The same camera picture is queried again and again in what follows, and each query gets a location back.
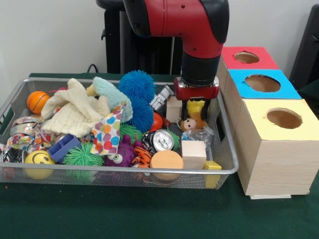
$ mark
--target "orange basketball ball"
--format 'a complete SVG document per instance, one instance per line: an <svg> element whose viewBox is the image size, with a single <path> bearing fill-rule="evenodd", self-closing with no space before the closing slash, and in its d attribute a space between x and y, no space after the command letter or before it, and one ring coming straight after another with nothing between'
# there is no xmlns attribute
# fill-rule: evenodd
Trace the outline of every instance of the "orange basketball ball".
<svg viewBox="0 0 319 239"><path fill-rule="evenodd" d="M35 91L29 95L28 99L26 100L26 104L32 113L40 115L41 110L48 99L50 99L50 96L46 92Z"/></svg>

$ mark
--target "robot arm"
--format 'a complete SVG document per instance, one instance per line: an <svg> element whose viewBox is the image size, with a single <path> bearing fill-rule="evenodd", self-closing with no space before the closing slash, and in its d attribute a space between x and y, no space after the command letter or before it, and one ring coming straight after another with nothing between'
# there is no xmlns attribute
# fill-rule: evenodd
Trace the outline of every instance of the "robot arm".
<svg viewBox="0 0 319 239"><path fill-rule="evenodd" d="M186 84L205 87L213 83L228 31L227 0L124 0L124 5L137 35L182 39Z"/></svg>

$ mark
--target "plastic bag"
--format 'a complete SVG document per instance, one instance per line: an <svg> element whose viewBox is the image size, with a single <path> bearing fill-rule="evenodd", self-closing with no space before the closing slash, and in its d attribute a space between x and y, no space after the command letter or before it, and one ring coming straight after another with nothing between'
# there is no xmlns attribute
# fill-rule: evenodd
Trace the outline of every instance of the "plastic bag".
<svg viewBox="0 0 319 239"><path fill-rule="evenodd" d="M181 140L204 141L206 150L211 146L214 137L214 131L205 126L203 129L192 128L181 134Z"/></svg>

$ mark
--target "red box lid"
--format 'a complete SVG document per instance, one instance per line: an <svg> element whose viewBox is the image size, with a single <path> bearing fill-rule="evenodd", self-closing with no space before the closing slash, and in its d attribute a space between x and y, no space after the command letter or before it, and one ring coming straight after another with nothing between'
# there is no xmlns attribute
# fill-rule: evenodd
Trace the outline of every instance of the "red box lid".
<svg viewBox="0 0 319 239"><path fill-rule="evenodd" d="M236 46L224 47L224 62L230 69L267 69L278 70L279 67L264 47Z"/></svg>

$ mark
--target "circular hole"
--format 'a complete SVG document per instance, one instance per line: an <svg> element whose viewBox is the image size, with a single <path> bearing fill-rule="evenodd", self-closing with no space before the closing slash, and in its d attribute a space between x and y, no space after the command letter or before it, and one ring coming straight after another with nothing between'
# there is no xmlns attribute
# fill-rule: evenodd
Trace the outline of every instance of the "circular hole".
<svg viewBox="0 0 319 239"><path fill-rule="evenodd" d="M280 83L269 76L251 75L245 79L245 82L255 91L276 92L280 90Z"/></svg>
<svg viewBox="0 0 319 239"><path fill-rule="evenodd" d="M259 57L256 56L254 53L251 53L248 51L242 51L235 54L235 59L236 61L239 61L245 64L252 64L252 63L259 62Z"/></svg>
<svg viewBox="0 0 319 239"><path fill-rule="evenodd" d="M298 128L302 124L301 117L293 111L276 108L268 111L267 119L281 128Z"/></svg>

